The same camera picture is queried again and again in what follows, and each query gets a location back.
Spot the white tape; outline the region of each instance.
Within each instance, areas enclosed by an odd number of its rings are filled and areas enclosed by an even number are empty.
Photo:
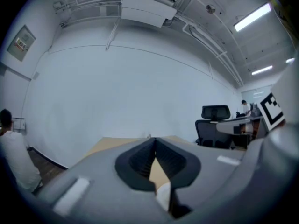
[[[238,166],[241,163],[241,161],[238,159],[232,159],[222,155],[218,156],[217,160],[234,166]]]
[[[77,181],[67,190],[67,192],[58,200],[53,208],[53,211],[65,217],[71,212],[73,206],[82,197],[89,181],[85,178],[79,178]]]

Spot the electrical panel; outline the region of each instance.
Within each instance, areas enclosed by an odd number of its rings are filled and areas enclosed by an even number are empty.
[[[7,51],[19,61],[23,61],[35,39],[36,38],[29,29],[26,26],[23,26],[10,43]]]

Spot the white shirt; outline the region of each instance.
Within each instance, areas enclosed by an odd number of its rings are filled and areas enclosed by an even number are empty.
[[[246,112],[249,111],[249,113],[246,116],[250,116],[251,111],[250,111],[250,104],[245,104],[243,105],[243,113],[246,114]]]
[[[29,145],[22,134],[7,131],[0,136],[0,143],[17,184],[30,192],[34,191],[41,181],[41,176],[28,154]]]

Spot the wall trim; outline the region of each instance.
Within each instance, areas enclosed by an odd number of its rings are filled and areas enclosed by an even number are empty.
[[[44,154],[42,154],[40,151],[38,151],[36,148],[34,148],[33,146],[30,146],[28,151],[35,151],[38,155],[42,156],[45,160],[47,160],[48,162],[52,163],[53,165],[63,169],[63,170],[68,170],[69,168],[66,166],[63,166],[55,161],[53,161],[52,159],[48,158],[47,156],[45,156]]]
[[[61,50],[57,50],[57,51],[53,51],[53,52],[49,52],[49,54],[51,55],[51,54],[56,53],[56,52],[60,52],[60,51],[64,51],[64,50],[69,50],[69,49],[74,49],[74,48],[81,48],[81,47],[95,47],[95,46],[103,46],[103,47],[104,47],[104,46],[106,46],[106,45],[85,45],[85,46],[69,47],[69,48],[65,48],[65,49],[61,49]],[[211,74],[208,74],[208,73],[206,73],[206,72],[204,72],[204,71],[202,71],[202,70],[200,70],[200,69],[198,69],[198,68],[196,68],[196,67],[194,67],[194,66],[192,66],[192,65],[186,64],[186,63],[184,63],[184,62],[182,62],[182,61],[179,61],[179,60],[177,60],[177,59],[171,58],[171,57],[169,57],[169,56],[165,56],[165,55],[162,55],[162,54],[159,54],[159,53],[156,53],[156,52],[153,52],[153,51],[149,51],[149,50],[138,49],[138,48],[128,47],[128,46],[121,46],[121,45],[113,45],[113,44],[111,44],[110,47],[121,47],[121,48],[128,48],[128,49],[140,50],[140,51],[149,52],[149,53],[152,53],[152,54],[155,54],[155,55],[158,55],[158,56],[163,56],[163,57],[165,57],[165,58],[168,58],[168,59],[171,59],[171,60],[173,60],[173,61],[179,62],[179,63],[181,63],[181,64],[183,64],[183,65],[189,66],[190,68],[193,68],[193,69],[195,69],[195,70],[197,70],[197,71],[199,71],[199,72],[201,72],[201,73],[207,75],[208,77],[211,77],[214,81],[218,82],[219,84],[221,84],[222,86],[224,86],[224,87],[227,88],[228,90],[234,92],[232,89],[230,89],[229,87],[227,87],[227,86],[226,86],[225,84],[223,84],[221,81],[217,80],[215,77],[212,77]]]

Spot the office chair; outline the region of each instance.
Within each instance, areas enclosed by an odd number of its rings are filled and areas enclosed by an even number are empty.
[[[216,147],[229,149],[232,136],[227,133],[218,132],[216,124],[224,119],[230,118],[227,105],[209,105],[202,107],[202,118],[195,122],[198,135],[196,143],[205,147]]]

